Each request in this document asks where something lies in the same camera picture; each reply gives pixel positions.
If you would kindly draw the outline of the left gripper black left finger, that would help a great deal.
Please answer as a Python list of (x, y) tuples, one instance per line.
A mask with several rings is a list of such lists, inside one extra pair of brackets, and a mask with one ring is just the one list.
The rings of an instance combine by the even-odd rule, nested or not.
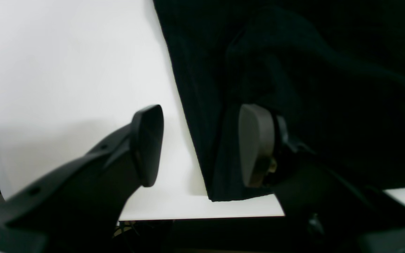
[(105, 249), (129, 197), (141, 186), (154, 185), (163, 133), (162, 107), (145, 107), (85, 155), (1, 204), (0, 252)]

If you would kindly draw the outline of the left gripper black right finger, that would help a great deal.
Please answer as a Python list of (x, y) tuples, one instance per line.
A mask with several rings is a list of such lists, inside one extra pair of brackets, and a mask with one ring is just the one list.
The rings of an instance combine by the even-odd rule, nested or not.
[(268, 188), (297, 232), (299, 252), (405, 253), (405, 205), (324, 159), (288, 131), (285, 118), (241, 105), (243, 183)]

